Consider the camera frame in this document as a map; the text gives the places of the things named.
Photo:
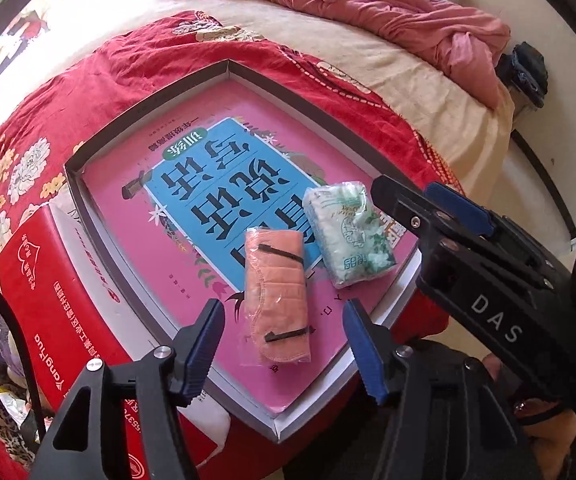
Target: metal screw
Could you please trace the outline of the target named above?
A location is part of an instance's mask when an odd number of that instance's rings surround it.
[[[470,357],[463,362],[463,365],[466,367],[466,370],[473,372],[478,368],[479,361]]]
[[[450,249],[451,251],[458,251],[459,245],[454,240],[450,240],[450,238],[444,238],[441,241],[441,244],[446,248]]]
[[[97,370],[99,370],[102,366],[104,365],[104,362],[95,357],[94,359],[91,359],[90,361],[88,361],[86,363],[86,368],[88,370],[90,370],[91,372],[96,372]]]
[[[165,359],[172,354],[172,348],[170,346],[158,346],[153,354],[157,359]]]
[[[413,350],[408,345],[402,345],[398,347],[395,352],[399,357],[406,359],[412,355]]]

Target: leopard print fabric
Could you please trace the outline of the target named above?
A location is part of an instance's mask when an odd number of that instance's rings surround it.
[[[6,452],[10,455],[11,459],[19,462],[26,470],[30,470],[30,466],[34,461],[34,453],[26,447],[17,424],[1,402],[0,440],[6,447]]]

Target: black strap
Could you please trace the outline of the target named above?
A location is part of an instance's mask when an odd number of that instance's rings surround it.
[[[259,250],[264,253],[271,253],[277,254],[278,256],[285,256],[286,258],[290,258],[291,260],[295,260],[303,265],[303,258],[301,256],[297,256],[296,254],[289,253],[287,251],[282,251],[281,249],[275,249],[274,247],[267,245],[267,244],[259,244]]]
[[[564,404],[558,404],[557,406],[552,407],[549,410],[546,410],[543,413],[538,413],[537,415],[530,415],[530,416],[523,416],[518,418],[520,426],[532,426],[533,424],[539,424],[540,422],[544,422],[545,420],[549,420],[559,413],[562,413],[566,409]]]
[[[34,439],[37,433],[37,423],[34,420],[33,410],[28,411],[28,415],[21,423],[19,433],[21,434],[21,438],[23,439],[24,444],[26,444],[30,451],[33,453],[39,451],[39,443]]]
[[[281,341],[281,339],[288,339],[289,337],[297,337],[299,335],[305,335],[310,331],[309,327],[305,326],[304,328],[300,328],[299,330],[292,330],[292,332],[284,332],[282,334],[275,334],[274,332],[268,332],[264,336],[264,340],[267,343],[271,343],[273,341]]]

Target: gray box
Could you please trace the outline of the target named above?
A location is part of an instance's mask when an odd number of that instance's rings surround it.
[[[386,174],[415,188],[409,178],[385,156],[336,119],[279,83],[232,60],[220,61],[193,72],[145,98],[84,143],[66,162],[65,173],[81,222],[103,264],[141,322],[160,344],[171,344],[180,326],[140,281],[137,272],[104,227],[81,175],[89,161],[112,149],[160,114],[229,78],[303,123],[368,175],[376,177]],[[388,327],[393,325],[412,297],[420,263],[421,254],[415,250],[372,311],[370,316],[373,321]],[[282,442],[333,399],[355,372],[354,358],[346,345],[295,402],[279,414],[271,413],[249,396],[237,381],[217,365],[210,369],[205,390],[251,428],[273,442]]]

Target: orange mask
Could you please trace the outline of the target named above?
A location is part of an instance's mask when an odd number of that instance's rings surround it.
[[[263,357],[277,363],[310,360],[302,232],[246,231],[244,309]]]

